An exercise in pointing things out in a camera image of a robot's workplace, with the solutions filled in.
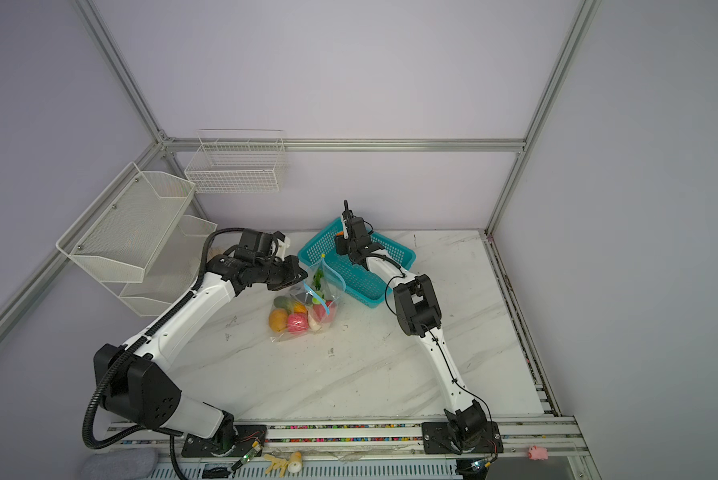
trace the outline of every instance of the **white mesh basket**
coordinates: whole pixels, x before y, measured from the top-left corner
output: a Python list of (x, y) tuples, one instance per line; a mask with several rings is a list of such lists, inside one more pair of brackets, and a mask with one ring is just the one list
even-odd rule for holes
[(138, 315), (161, 315), (196, 280), (201, 247), (217, 227), (196, 216), (183, 215), (142, 283), (127, 283), (118, 293), (112, 286), (106, 287)]
[(132, 179), (92, 227), (74, 244), (57, 243), (100, 283), (143, 282), (194, 196), (190, 181), (128, 168)]
[(198, 130), (185, 177), (202, 194), (277, 192), (287, 173), (279, 130)]

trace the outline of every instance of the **blue basket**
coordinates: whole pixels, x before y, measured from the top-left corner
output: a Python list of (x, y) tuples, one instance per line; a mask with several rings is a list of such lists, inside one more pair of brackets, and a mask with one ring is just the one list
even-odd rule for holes
[[(301, 248), (297, 258), (306, 265), (313, 265), (324, 254), (325, 262), (345, 279), (346, 292), (364, 305), (375, 308), (385, 299), (383, 291), (386, 283), (378, 275), (366, 271), (363, 266), (351, 264), (348, 255), (338, 255), (335, 252), (335, 235), (342, 231), (343, 223), (340, 218), (336, 218)], [(372, 241), (385, 246), (391, 258), (408, 270), (415, 261), (415, 252), (383, 235), (373, 234)]]

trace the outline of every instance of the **mesh shelf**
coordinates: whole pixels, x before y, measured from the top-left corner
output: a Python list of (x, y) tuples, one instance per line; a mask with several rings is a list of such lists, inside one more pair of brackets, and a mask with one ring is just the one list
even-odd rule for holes
[(63, 241), (68, 232), (57, 243), (100, 283), (143, 282), (194, 196), (190, 181), (134, 164), (127, 169), (134, 169), (132, 179), (92, 227), (74, 244)]
[[(287, 173), (278, 130), (198, 130), (201, 146), (185, 177), (202, 194), (277, 192)], [(264, 136), (276, 135), (276, 138)]]
[(161, 315), (196, 280), (201, 247), (217, 227), (196, 216), (183, 215), (143, 282), (124, 285), (119, 299), (140, 316)]

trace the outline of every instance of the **gray cloth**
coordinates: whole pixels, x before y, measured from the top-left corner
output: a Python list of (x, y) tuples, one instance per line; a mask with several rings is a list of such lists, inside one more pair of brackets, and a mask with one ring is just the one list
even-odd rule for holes
[(151, 475), (158, 460), (156, 448), (132, 448), (87, 458), (82, 480), (139, 480)]

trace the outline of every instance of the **table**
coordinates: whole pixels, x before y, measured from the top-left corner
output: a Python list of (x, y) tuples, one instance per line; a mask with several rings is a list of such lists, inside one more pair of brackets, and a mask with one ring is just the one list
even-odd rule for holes
[[(467, 388), (493, 417), (544, 414), (484, 244), (476, 230), (384, 231), (431, 277), (445, 340)], [(315, 232), (287, 234), (296, 253)], [(238, 420), (421, 418), (445, 407), (427, 354), (385, 305), (346, 295), (325, 332), (272, 342), (263, 285), (208, 321), (169, 372), (187, 394)]]

